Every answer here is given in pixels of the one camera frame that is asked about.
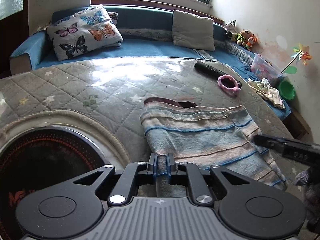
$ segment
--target beige cushion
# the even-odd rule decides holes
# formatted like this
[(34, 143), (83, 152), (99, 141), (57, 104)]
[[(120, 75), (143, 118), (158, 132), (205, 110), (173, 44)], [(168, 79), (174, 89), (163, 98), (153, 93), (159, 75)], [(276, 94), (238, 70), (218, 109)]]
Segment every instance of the beige cushion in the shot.
[(213, 20), (174, 10), (172, 39), (177, 46), (214, 51)]

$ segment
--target quilted mattress cover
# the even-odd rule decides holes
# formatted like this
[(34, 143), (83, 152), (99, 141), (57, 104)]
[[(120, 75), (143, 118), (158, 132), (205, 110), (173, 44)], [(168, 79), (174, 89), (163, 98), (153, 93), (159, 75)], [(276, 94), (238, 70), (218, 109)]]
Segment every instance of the quilted mattress cover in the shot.
[[(207, 64), (241, 78), (214, 60)], [(147, 161), (151, 152), (140, 123), (147, 97), (192, 101), (199, 106), (244, 105), (263, 133), (291, 138), (290, 133), (265, 101), (243, 82), (237, 98), (227, 96), (214, 78), (194, 69), (196, 60), (161, 57), (117, 57), (78, 61), (41, 68), (0, 80), (0, 127), (27, 115), (46, 110), (70, 109), (104, 125), (123, 143), (131, 161)], [(271, 152), (288, 189), (297, 197), (295, 175), (302, 164)]]

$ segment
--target orange stuffed toy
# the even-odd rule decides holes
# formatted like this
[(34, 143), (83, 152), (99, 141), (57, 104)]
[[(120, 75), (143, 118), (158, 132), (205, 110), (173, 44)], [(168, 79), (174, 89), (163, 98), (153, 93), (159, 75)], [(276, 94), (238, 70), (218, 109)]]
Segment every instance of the orange stuffed toy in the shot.
[(247, 44), (244, 46), (245, 49), (251, 51), (252, 46), (257, 42), (258, 38), (254, 35), (248, 39)]

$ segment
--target black remote control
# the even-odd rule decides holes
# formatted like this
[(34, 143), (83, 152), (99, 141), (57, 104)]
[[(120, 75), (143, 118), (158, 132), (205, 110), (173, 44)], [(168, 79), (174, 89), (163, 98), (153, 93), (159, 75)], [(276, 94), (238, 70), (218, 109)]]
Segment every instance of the black remote control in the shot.
[[(199, 60), (195, 64), (195, 69), (199, 70), (199, 71), (201, 71), (203, 73), (206, 73), (206, 74), (208, 74), (210, 76), (216, 77), (217, 79), (220, 76), (226, 75), (226, 73), (222, 72), (221, 70), (218, 70), (218, 69), (216, 69), (216, 68), (214, 68), (212, 66), (209, 66), (208, 64), (203, 63), (203, 62), (201, 62)], [(237, 81), (237, 83), (239, 85), (239, 88), (241, 88), (242, 87), (241, 82), (239, 80), (237, 80), (237, 79), (236, 79), (236, 81)], [(230, 88), (235, 87), (234, 83), (230, 79), (223, 79), (223, 80), (221, 80), (221, 83), (223, 85), (225, 85), (226, 87), (230, 87)]]

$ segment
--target plastic container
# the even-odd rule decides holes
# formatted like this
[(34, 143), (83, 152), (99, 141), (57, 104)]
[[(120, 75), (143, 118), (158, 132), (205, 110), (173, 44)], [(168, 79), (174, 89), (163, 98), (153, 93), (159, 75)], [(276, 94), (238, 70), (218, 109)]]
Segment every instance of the plastic container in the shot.
[(268, 79), (270, 86), (275, 87), (282, 80), (281, 70), (274, 64), (271, 66), (269, 60), (255, 53), (250, 70), (260, 79)]
[(279, 94), (284, 100), (293, 100), (296, 96), (296, 91), (293, 85), (287, 81), (282, 80), (278, 86)]

